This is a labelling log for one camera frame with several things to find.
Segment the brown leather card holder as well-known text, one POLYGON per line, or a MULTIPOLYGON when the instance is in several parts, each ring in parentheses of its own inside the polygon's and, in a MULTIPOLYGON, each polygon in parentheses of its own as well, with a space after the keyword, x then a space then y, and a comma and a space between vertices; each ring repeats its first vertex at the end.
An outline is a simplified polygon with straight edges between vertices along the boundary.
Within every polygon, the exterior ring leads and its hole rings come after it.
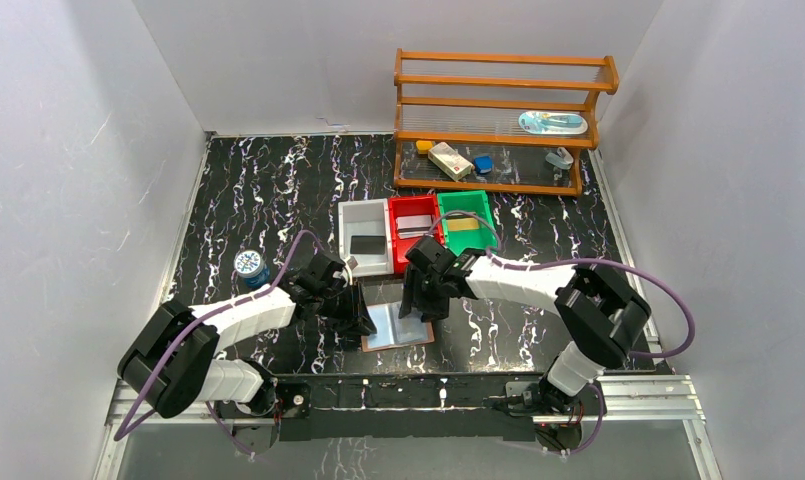
POLYGON ((400 302, 367 308, 376 332, 362 337, 361 347, 364 352, 424 345, 435 341, 432 324, 422 321, 419 310, 412 309, 408 315, 400 317, 400 308, 400 302))

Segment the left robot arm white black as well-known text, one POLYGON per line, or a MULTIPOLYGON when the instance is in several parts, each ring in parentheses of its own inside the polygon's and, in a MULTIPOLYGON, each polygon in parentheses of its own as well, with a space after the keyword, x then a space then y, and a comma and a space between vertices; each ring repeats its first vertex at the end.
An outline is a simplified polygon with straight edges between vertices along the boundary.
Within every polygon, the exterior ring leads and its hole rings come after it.
POLYGON ((249 338, 318 317, 341 336, 375 332, 354 257, 317 252, 307 266, 287 271, 275 289, 209 305, 162 303, 118 363, 118 377, 143 394, 163 418, 195 402, 232 402, 253 416, 279 404, 277 378, 249 358, 219 353, 249 338))

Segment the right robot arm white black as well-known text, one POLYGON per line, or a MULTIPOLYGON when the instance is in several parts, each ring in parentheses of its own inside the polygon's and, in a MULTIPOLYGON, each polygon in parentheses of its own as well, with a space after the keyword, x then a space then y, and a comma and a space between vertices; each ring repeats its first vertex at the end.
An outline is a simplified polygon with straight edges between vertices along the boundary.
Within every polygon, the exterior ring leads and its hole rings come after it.
POLYGON ((453 253, 430 236, 405 254, 403 316, 424 322, 448 316, 453 298, 505 300, 557 315, 570 341, 540 381, 543 405, 568 413, 581 391, 607 369, 622 367, 651 315, 618 264, 579 259, 546 267, 511 262, 482 249, 453 253))

